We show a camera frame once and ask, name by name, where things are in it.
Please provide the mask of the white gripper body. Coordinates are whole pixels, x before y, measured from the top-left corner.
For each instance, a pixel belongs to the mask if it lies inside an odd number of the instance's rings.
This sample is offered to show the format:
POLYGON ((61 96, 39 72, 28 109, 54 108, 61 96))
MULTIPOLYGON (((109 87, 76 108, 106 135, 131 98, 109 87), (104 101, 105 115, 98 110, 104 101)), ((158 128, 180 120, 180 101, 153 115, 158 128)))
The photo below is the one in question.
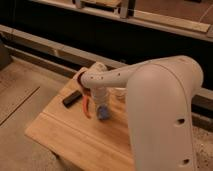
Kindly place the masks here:
POLYGON ((91 97, 94 101, 96 109, 98 109, 100 106, 108 105, 109 93, 105 87, 93 88, 91 90, 91 97))

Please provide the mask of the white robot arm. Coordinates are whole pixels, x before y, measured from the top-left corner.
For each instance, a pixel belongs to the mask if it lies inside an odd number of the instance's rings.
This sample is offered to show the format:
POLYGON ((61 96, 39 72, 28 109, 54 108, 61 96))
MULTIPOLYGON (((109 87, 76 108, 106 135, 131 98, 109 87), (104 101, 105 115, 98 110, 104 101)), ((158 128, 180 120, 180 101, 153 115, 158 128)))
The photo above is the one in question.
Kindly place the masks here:
POLYGON ((194 59, 152 59, 105 72, 88 70, 89 89, 124 87, 136 171, 197 171, 191 102, 203 71, 194 59))

